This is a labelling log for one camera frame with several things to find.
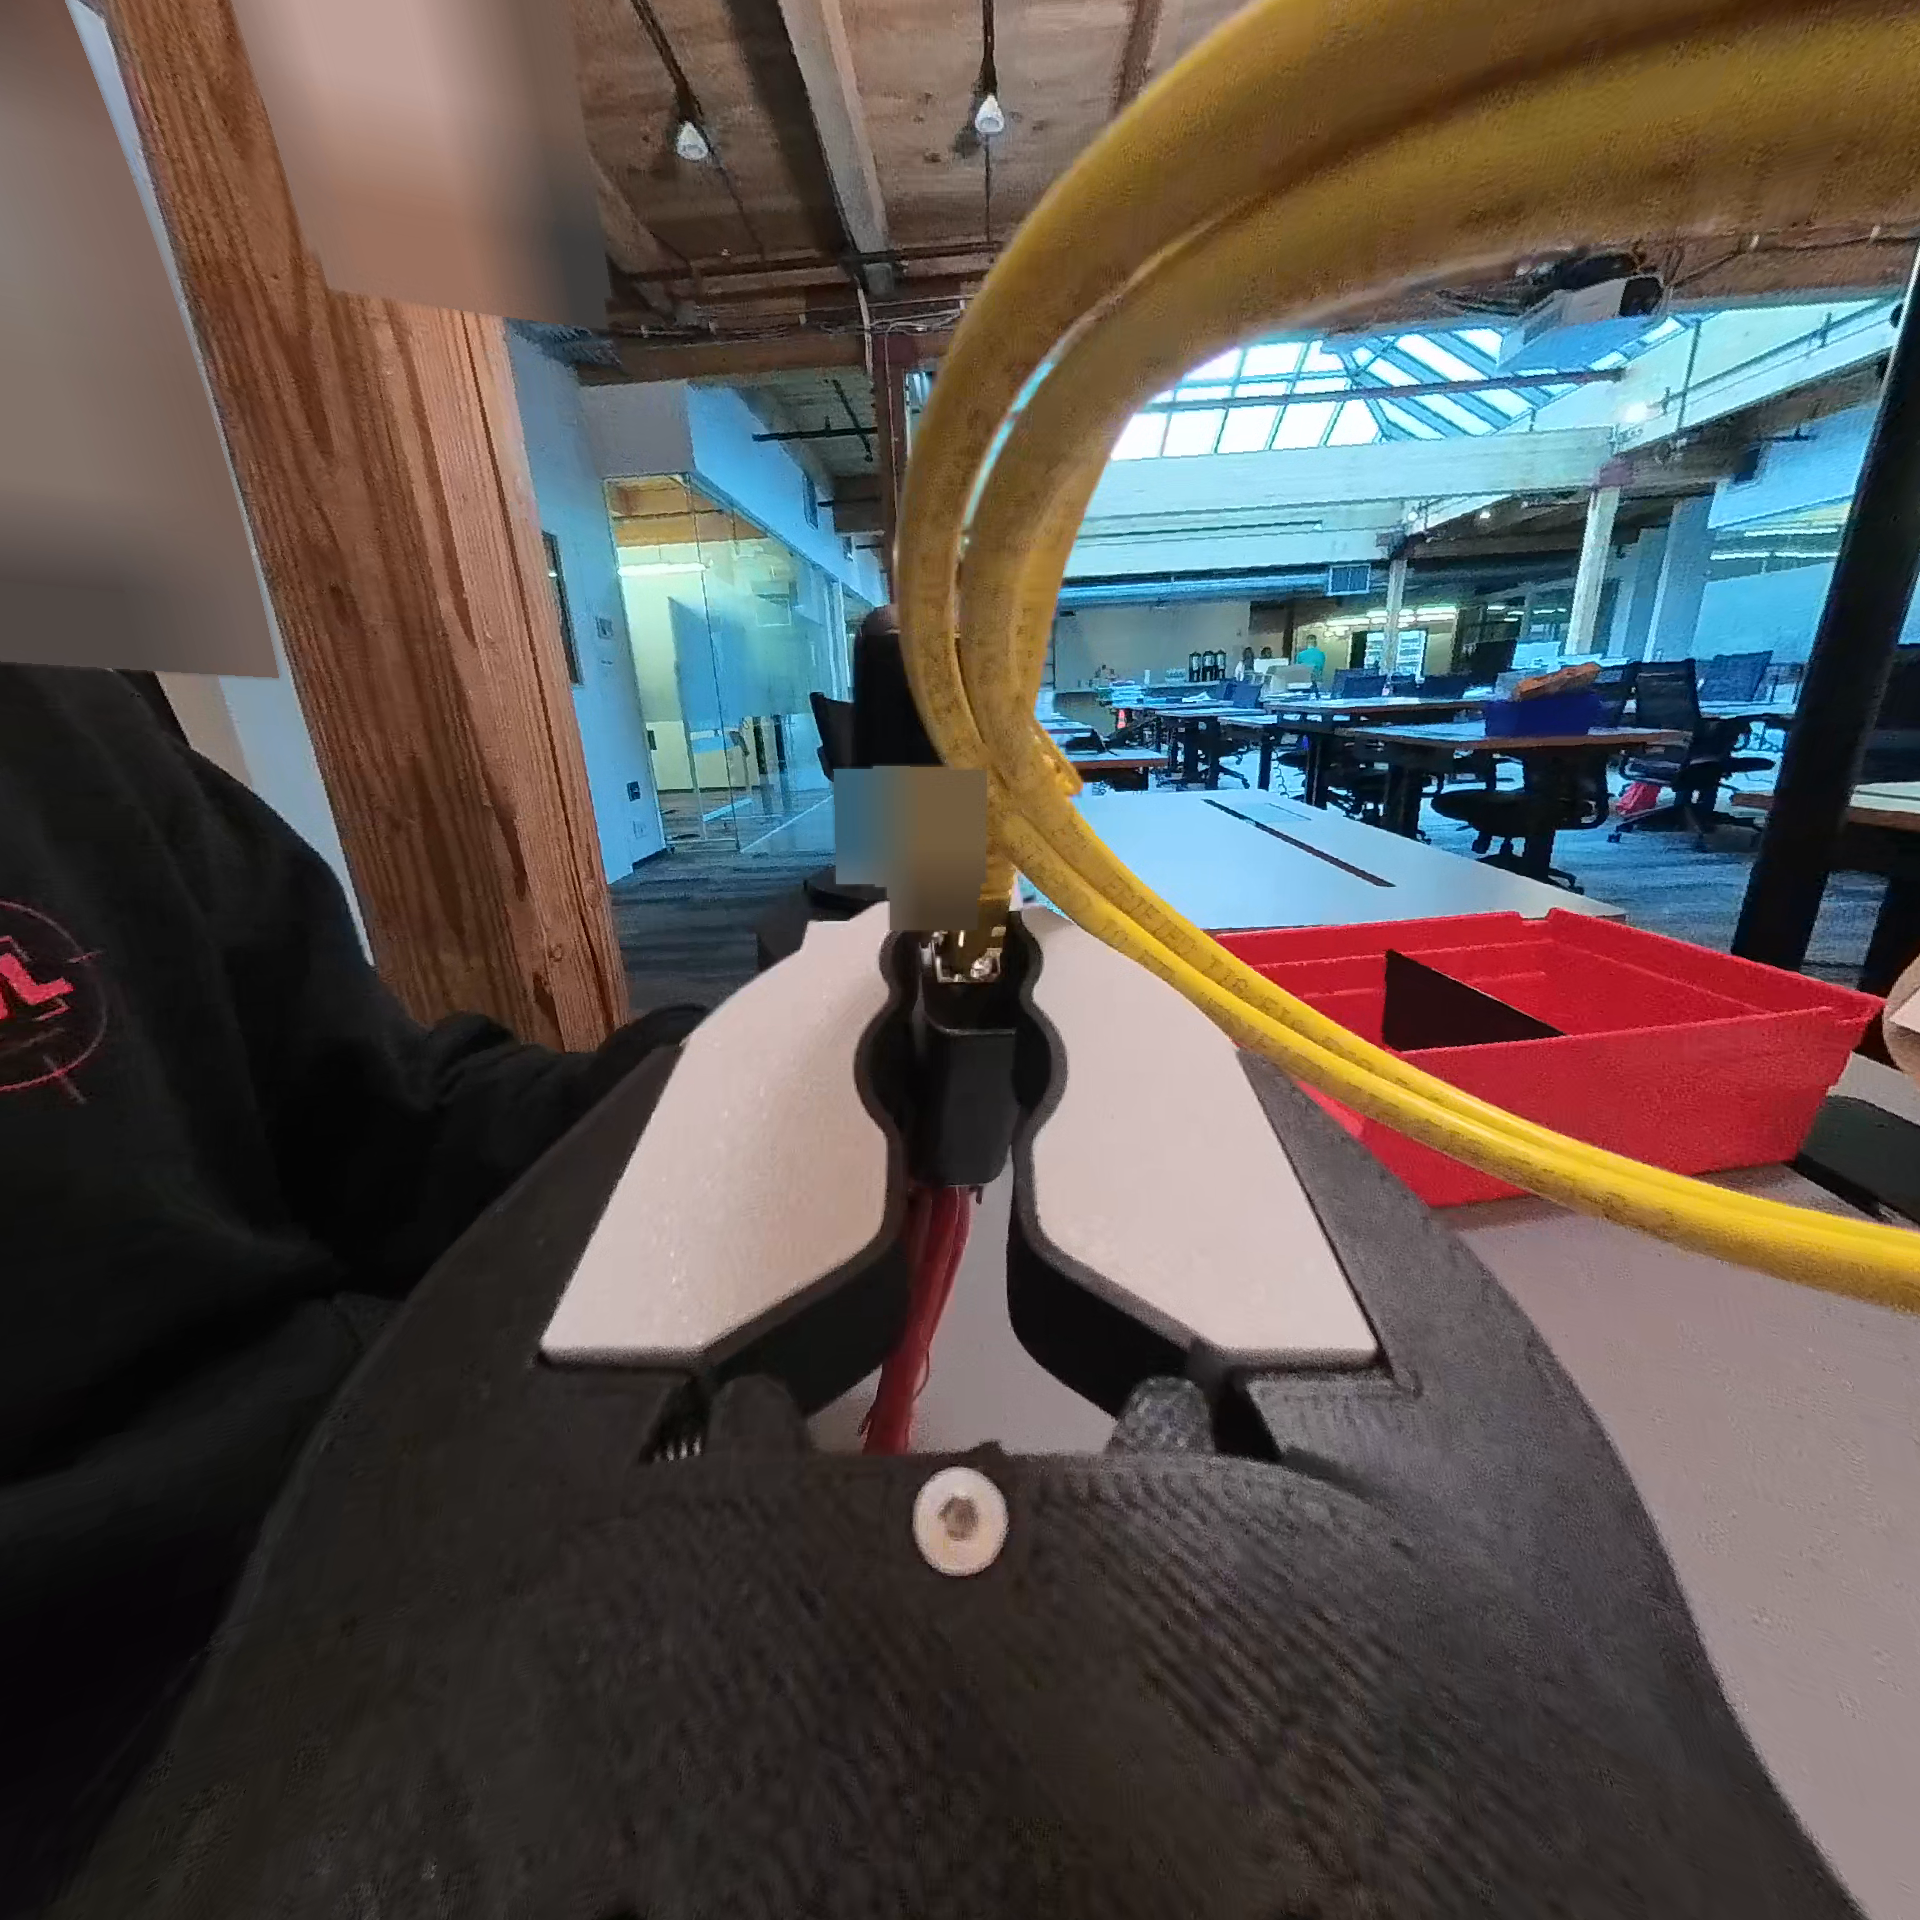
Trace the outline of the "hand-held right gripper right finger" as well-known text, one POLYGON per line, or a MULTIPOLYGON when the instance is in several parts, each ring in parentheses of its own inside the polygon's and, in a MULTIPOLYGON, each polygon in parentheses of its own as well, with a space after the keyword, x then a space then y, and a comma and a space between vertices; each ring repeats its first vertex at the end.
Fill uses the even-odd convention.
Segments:
POLYGON ((1219 1404, 1258 1376, 1373 1368, 1253 1063, 1057 910, 1029 908, 1022 943, 1005 1302, 1023 1353, 1110 1417, 1149 1377, 1219 1404))

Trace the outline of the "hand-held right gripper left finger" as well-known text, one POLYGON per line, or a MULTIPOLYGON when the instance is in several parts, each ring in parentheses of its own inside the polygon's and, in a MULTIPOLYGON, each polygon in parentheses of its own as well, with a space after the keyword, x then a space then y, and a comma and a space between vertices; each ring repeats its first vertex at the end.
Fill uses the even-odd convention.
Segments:
POLYGON ((711 1013, 666 1077, 540 1353, 555 1366, 777 1380, 819 1412, 905 1318, 902 1144, 870 1037, 899 977, 793 956, 711 1013))

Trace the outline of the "black network switch box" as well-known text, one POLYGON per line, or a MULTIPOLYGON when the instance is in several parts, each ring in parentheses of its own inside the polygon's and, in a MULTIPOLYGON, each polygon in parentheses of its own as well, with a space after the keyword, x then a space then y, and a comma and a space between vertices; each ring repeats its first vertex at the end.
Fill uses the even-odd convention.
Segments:
POLYGON ((1010 945, 964 958, 956 935, 919 948, 909 1017, 908 1165, 930 1189, 983 1189, 1004 1172, 1022 1101, 1022 966, 1010 945))

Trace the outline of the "red plastic bin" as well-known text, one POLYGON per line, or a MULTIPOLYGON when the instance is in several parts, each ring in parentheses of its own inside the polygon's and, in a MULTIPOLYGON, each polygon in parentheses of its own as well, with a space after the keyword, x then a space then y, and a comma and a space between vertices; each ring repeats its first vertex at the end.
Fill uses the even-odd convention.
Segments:
POLYGON ((1394 1053, 1557 1133, 1684 1174, 1790 1160, 1884 1013, 1884 997, 1563 908, 1219 939, 1373 1045, 1390 948, 1557 1027, 1562 1039, 1394 1053))

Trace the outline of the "black bin divider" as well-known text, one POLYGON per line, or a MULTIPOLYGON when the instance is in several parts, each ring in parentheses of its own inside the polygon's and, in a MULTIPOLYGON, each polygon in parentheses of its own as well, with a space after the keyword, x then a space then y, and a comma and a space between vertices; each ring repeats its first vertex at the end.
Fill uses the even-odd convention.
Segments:
POLYGON ((1562 1039, 1563 1032, 1403 951, 1382 956, 1381 1045, 1410 1053, 1562 1039))

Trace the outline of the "wooden pillar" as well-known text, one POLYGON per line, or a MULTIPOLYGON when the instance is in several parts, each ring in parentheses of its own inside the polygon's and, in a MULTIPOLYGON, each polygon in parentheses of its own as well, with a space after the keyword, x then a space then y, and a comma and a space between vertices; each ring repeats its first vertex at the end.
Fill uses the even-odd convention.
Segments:
POLYGON ((629 1015, 501 319, 326 288, 230 5, 106 6, 377 972, 629 1015))

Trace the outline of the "person's torso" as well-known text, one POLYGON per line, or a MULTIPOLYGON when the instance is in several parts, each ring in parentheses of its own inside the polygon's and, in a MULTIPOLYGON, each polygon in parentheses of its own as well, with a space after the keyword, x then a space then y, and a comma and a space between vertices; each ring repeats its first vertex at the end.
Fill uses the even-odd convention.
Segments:
POLYGON ((84 1848, 367 1343, 306 1081, 394 1013, 329 864, 115 673, 4 667, 4 1916, 84 1848))

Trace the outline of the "white ceiling unit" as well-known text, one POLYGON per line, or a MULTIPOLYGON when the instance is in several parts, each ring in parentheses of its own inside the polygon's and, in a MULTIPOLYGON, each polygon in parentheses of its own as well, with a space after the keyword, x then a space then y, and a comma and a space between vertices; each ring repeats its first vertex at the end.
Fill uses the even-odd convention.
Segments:
POLYGON ((1494 369, 1514 379, 1590 367, 1633 344, 1663 312, 1663 294, 1658 272, 1633 272, 1627 260, 1570 260, 1502 334, 1494 369))

